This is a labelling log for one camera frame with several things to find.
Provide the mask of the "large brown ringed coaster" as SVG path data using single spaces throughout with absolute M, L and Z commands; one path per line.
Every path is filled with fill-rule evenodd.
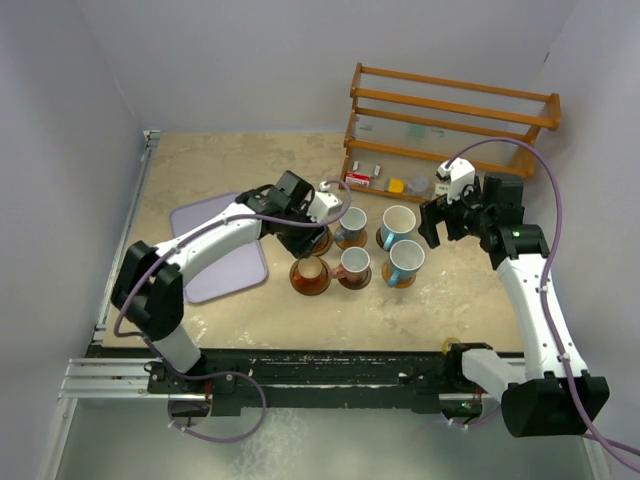
M 332 244 L 333 244 L 333 233 L 329 228 L 326 228 L 324 235 L 321 237 L 321 239 L 313 248 L 312 255 L 317 257 L 324 255 L 326 252 L 329 251 Z

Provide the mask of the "light blue mug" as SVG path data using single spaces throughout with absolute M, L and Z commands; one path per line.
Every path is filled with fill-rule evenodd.
M 386 245 L 391 247 L 400 240 L 408 239 L 416 226 L 416 217 L 411 209 L 403 205 L 392 205 L 382 215 L 381 234 Z

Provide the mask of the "large brown grooved coaster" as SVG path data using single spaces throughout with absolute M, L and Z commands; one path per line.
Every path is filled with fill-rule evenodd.
M 296 285 L 293 281 L 293 273 L 294 273 L 294 268 L 296 267 L 296 264 L 299 260 L 296 260 L 294 262 L 294 264 L 291 266 L 290 271 L 289 271 L 289 281 L 291 286 L 300 294 L 302 295 L 306 295 L 306 296 L 316 296 L 319 295 L 321 293 L 323 293 L 330 285 L 331 282 L 331 277 L 330 277 L 330 268 L 328 266 L 328 264 L 322 260 L 321 258 L 319 258 L 323 264 L 323 272 L 322 275 L 320 276 L 320 279 L 314 283 L 311 283 L 310 285 L 306 285 L 306 286 L 301 286 L 301 285 Z

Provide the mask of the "orange brown cup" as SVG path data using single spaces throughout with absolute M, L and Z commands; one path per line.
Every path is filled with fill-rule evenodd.
M 310 285 L 320 279 L 323 269 L 321 260 L 315 256 L 300 259 L 294 268 L 293 281 L 296 285 Z

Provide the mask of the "large blue mug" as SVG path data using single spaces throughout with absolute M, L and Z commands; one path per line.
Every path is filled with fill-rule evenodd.
M 406 279 L 418 273 L 425 261 L 423 248 L 413 240 L 400 240 L 389 252 L 392 281 Z

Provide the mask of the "teal blue cup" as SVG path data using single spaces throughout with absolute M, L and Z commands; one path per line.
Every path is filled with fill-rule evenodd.
M 339 226 L 333 235 L 334 240 L 336 242 L 358 240 L 366 227 L 367 220 L 368 217 L 362 209 L 349 207 L 339 220 Z

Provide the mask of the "dark wood coaster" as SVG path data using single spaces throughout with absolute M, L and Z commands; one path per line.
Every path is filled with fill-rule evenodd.
M 379 246 L 381 249 L 383 249 L 384 251 L 387 251 L 387 252 L 388 252 L 388 251 L 391 249 L 391 245 L 392 245 L 392 244 L 386 245 L 386 244 L 385 244 L 385 241 L 384 241 L 384 240 L 383 240 L 383 238 L 382 238 L 381 228 L 378 228 L 378 229 L 377 229 L 375 239 L 376 239 L 376 243 L 378 244 L 378 246 Z

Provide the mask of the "red handled white cup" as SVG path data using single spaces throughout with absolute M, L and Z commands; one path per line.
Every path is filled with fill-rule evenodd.
M 340 264 L 333 268 L 331 276 L 338 280 L 351 283 L 362 281 L 370 267 L 370 256 L 362 247 L 345 249 L 340 258 Z

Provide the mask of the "dark walnut coaster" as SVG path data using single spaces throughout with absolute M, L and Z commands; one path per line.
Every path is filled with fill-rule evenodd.
M 357 280 L 349 280 L 346 277 L 339 278 L 339 283 L 350 290 L 360 290 L 365 288 L 371 281 L 372 271 L 371 269 L 367 269 L 364 271 Z

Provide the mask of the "light orange wood coaster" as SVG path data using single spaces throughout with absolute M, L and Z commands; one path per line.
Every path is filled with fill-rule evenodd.
M 412 286 L 417 278 L 417 274 L 414 273 L 412 276 L 406 278 L 406 279 L 399 279 L 396 280 L 395 282 L 392 281 L 392 271 L 391 271 L 391 262 L 389 260 L 387 260 L 381 269 L 381 274 L 382 274 L 382 278 L 384 280 L 384 282 L 387 284 L 388 287 L 390 288 L 399 288 L 399 289 L 404 289 L 404 288 L 409 288 L 410 286 Z

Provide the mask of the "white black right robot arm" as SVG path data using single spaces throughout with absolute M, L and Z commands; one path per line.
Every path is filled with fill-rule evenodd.
M 515 437 L 584 434 L 609 387 L 589 373 L 563 322 L 551 279 L 543 274 L 550 258 L 544 233 L 523 221 L 522 179 L 445 168 L 436 175 L 448 182 L 448 191 L 421 204 L 418 232 L 430 248 L 440 244 L 439 223 L 451 241 L 479 239 L 516 314 L 525 359 L 519 369 L 484 343 L 458 343 L 446 355 L 446 383 L 456 391 L 475 384 L 493 396 Z

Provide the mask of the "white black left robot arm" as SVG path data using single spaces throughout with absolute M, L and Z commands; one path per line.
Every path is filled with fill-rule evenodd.
M 342 201 L 327 182 L 314 187 L 286 171 L 274 184 L 240 193 L 221 213 L 191 231 L 150 246 L 128 248 L 111 303 L 120 320 L 172 366 L 170 378 L 184 392 L 202 387 L 206 361 L 186 333 L 184 287 L 237 249 L 273 235 L 296 259 L 307 258 L 336 220 Z

